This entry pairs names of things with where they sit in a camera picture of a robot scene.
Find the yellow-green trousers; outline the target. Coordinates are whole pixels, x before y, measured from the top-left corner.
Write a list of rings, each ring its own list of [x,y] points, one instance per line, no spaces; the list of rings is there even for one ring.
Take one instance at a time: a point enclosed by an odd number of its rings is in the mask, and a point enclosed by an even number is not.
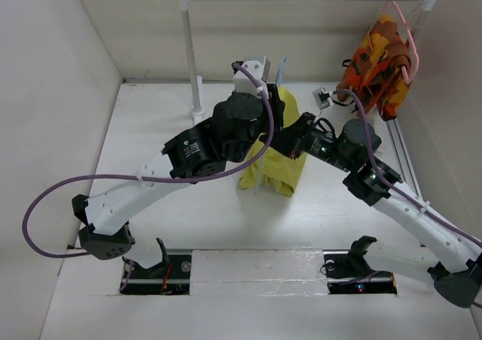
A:
[[[296,122],[300,117],[297,100],[285,87],[278,89],[279,97],[285,104],[283,112],[284,127]],[[307,155],[302,154],[297,159],[287,158],[272,148],[264,156],[248,166],[241,175],[238,188],[242,190],[256,189],[259,185],[273,185],[276,192],[291,197],[302,174]]]

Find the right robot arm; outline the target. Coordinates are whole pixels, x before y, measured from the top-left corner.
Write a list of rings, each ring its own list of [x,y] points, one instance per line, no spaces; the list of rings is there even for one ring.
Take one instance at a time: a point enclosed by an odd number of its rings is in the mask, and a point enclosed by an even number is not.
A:
[[[371,236],[355,240],[342,268],[349,283],[387,271],[433,285],[460,308],[474,306],[481,290],[481,242],[436,213],[410,190],[401,176],[374,157],[381,139],[363,120],[347,121],[335,135],[317,127],[304,113],[273,135],[271,148],[290,159],[308,154],[346,172],[343,184],[368,206],[397,222],[417,240],[415,247],[394,247]]]

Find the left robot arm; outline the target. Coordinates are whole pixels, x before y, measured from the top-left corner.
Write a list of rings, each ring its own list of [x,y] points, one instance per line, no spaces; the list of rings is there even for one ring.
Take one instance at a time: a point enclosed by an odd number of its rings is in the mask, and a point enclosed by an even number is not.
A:
[[[168,259],[158,235],[145,239],[129,225],[131,219],[175,191],[227,174],[229,162],[246,166],[246,156],[261,134],[282,127],[284,104],[271,99],[265,85],[236,87],[217,103],[212,116],[165,143],[133,181],[92,197],[72,199],[81,248],[99,260],[124,257],[150,276],[163,275]]]

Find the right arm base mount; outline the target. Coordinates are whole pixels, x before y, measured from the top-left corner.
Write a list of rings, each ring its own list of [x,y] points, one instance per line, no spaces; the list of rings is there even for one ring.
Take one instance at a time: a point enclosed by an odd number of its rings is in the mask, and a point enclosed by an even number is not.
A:
[[[394,275],[387,271],[362,270],[351,264],[347,250],[324,250],[319,272],[326,277],[329,295],[397,295]]]

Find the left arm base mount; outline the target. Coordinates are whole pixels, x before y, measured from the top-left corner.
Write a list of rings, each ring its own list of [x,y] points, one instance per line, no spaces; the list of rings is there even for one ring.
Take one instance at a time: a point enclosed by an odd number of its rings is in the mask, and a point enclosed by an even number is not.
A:
[[[190,294],[192,252],[169,250],[169,264],[165,262],[153,274],[139,265],[130,266],[124,259],[120,282],[123,295],[184,296]]]

